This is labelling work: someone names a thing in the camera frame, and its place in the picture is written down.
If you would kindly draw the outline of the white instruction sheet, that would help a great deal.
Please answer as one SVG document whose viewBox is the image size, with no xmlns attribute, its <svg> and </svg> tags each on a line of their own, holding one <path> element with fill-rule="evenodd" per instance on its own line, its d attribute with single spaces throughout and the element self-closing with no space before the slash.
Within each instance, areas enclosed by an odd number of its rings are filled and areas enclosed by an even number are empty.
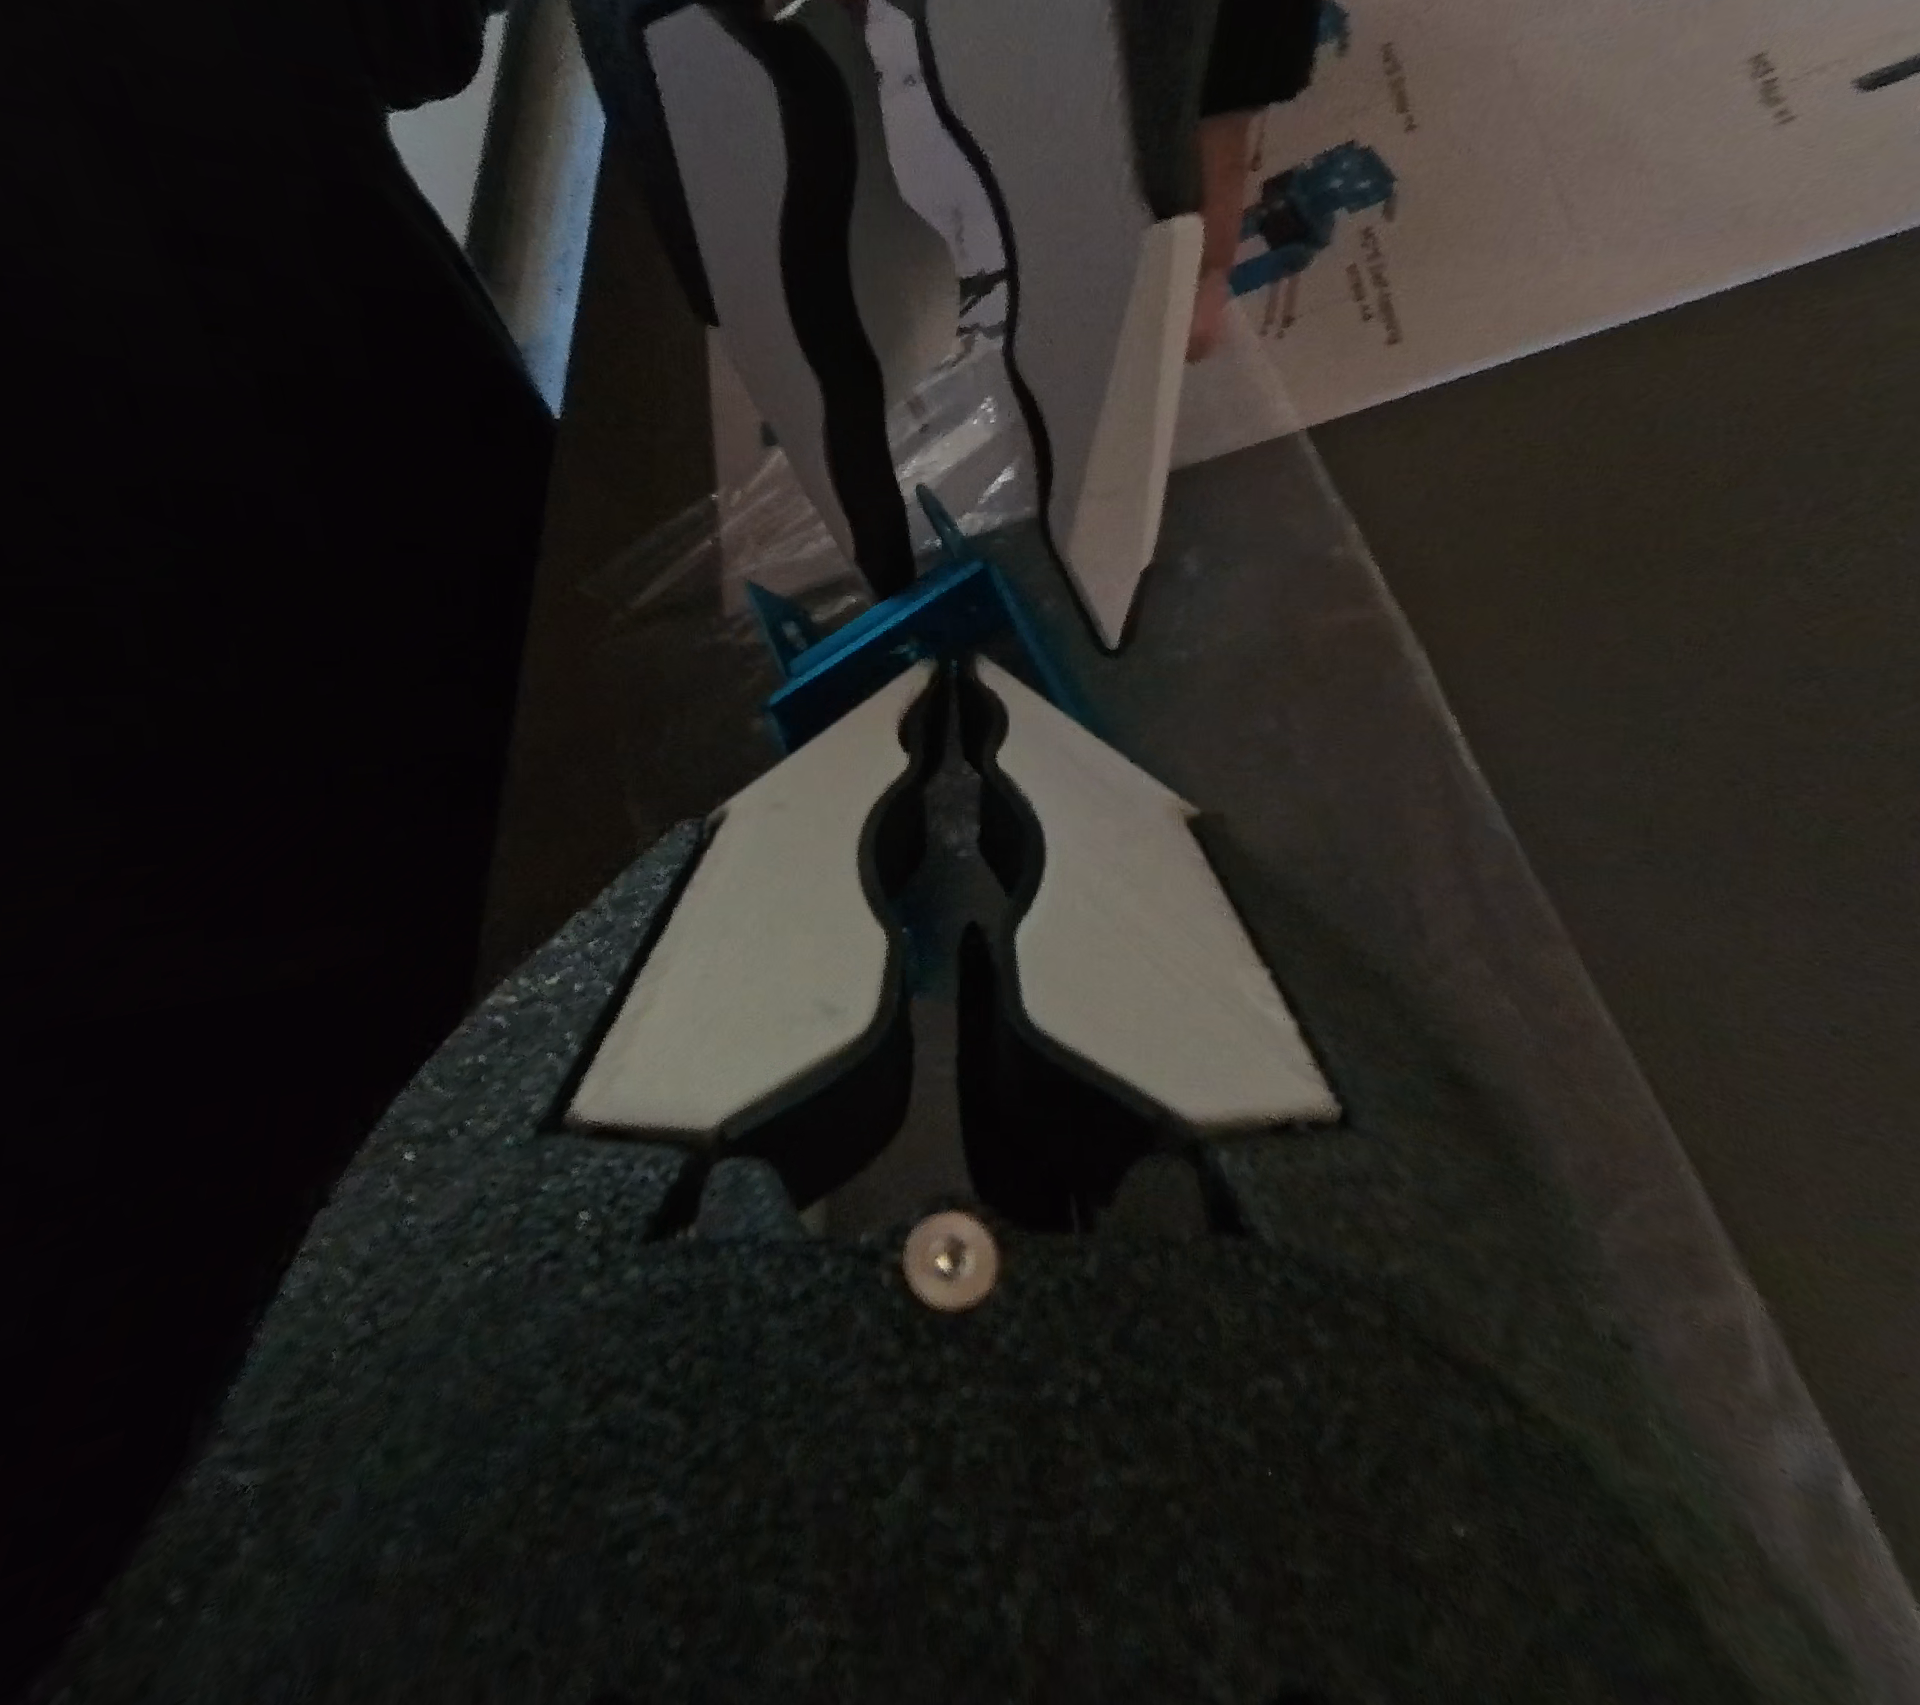
<svg viewBox="0 0 1920 1705">
<path fill-rule="evenodd" d="M 1001 230 L 932 73 L 928 0 L 840 1 L 920 216 L 917 383 L 991 227 L 1050 548 Z M 1903 230 L 1914 106 L 1872 96 L 1914 60 L 1916 0 L 1321 0 L 1306 85 L 1252 108 L 1224 326 L 1279 339 L 1313 424 Z"/>
</svg>

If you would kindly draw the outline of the blue metal U bracket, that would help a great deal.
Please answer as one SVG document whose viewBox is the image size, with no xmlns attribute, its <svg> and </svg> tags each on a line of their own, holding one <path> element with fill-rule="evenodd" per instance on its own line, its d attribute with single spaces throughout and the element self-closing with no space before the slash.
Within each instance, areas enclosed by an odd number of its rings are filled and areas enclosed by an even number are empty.
<svg viewBox="0 0 1920 1705">
<path fill-rule="evenodd" d="M 884 1021 L 898 986 L 889 887 L 865 839 L 888 807 L 910 797 L 916 747 L 901 727 L 944 688 L 942 668 L 963 667 L 1005 641 L 1030 674 L 1016 691 L 999 667 L 980 664 L 966 688 L 987 692 L 986 727 L 999 738 L 980 751 L 1008 795 L 1011 819 L 987 842 L 1009 852 L 995 872 L 1024 919 L 1072 901 L 1050 872 L 1076 850 L 1082 762 L 1105 760 L 1065 674 L 1059 638 L 1009 576 L 966 541 L 939 503 L 921 493 L 939 541 L 939 563 L 898 594 L 865 608 L 827 637 L 780 594 L 749 588 L 762 631 L 780 652 L 782 685 L 767 703 L 780 760 L 729 797 L 708 820 L 716 869 L 693 883 L 696 955 L 708 982 L 721 985 L 729 1018 L 820 1061 Z"/>
</svg>

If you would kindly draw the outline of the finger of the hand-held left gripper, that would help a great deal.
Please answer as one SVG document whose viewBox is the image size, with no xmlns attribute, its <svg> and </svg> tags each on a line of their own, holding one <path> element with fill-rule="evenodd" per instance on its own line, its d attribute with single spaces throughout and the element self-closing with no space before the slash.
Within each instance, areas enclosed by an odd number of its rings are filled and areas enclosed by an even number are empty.
<svg viewBox="0 0 1920 1705">
<path fill-rule="evenodd" d="M 889 441 L 920 379 L 920 216 L 840 0 L 708 6 L 643 32 L 711 329 L 829 545 L 888 598 L 916 560 Z"/>
<path fill-rule="evenodd" d="M 1202 218 L 1144 196 L 1117 0 L 926 0 L 926 50 L 1001 230 L 1045 538 L 1113 652 L 1160 538 Z"/>
</svg>

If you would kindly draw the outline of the large clear plastic bag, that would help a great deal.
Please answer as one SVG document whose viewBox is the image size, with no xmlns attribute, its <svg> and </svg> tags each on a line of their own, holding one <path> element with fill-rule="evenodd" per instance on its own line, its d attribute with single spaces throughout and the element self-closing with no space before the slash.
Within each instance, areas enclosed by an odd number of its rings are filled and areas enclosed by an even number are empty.
<svg viewBox="0 0 1920 1705">
<path fill-rule="evenodd" d="M 1342 1117 L 1220 1136 L 962 959 L 972 1213 L 1001 1274 L 907 1296 L 929 1198 L 796 1236 L 713 1161 L 650 1287 L 650 1479 L 565 1700 L 1866 1700 L 1780 1494 L 1701 1457 L 1712 1334 L 1591 1233 L 1651 1171 L 1710 1229 L 1324 480 L 1196 480 L 1127 743 L 1294 990 Z"/>
</svg>

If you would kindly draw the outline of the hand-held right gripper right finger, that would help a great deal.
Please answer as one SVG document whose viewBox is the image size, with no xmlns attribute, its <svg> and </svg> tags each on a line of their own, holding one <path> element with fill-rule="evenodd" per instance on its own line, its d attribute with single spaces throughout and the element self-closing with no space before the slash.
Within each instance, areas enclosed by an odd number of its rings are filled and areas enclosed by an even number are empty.
<svg viewBox="0 0 1920 1705">
<path fill-rule="evenodd" d="M 1196 807 L 991 660 L 966 667 L 958 715 L 1001 893 L 960 955 L 958 1117 L 983 1203 L 1100 1217 L 1148 1161 L 1337 1123 Z"/>
</svg>

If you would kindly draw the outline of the person's left hand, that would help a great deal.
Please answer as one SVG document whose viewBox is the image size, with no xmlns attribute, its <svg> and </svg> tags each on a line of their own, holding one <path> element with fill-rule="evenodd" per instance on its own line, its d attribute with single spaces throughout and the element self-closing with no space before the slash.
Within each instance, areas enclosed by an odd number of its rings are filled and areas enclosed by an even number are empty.
<svg viewBox="0 0 1920 1705">
<path fill-rule="evenodd" d="M 1202 252 L 1187 326 L 1187 364 L 1214 351 L 1228 321 L 1230 274 L 1239 243 L 1248 154 L 1257 118 L 1257 110 L 1217 111 L 1202 118 L 1198 125 Z"/>
</svg>

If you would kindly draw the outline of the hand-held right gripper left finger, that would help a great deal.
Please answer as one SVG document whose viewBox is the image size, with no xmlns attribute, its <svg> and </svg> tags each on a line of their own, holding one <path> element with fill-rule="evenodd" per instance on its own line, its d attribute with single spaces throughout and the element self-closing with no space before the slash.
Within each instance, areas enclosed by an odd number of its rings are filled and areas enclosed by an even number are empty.
<svg viewBox="0 0 1920 1705">
<path fill-rule="evenodd" d="M 928 842 L 948 681 L 912 662 L 705 822 L 563 1109 L 568 1130 L 770 1164 L 804 1210 L 900 1135 L 900 896 Z"/>
</svg>

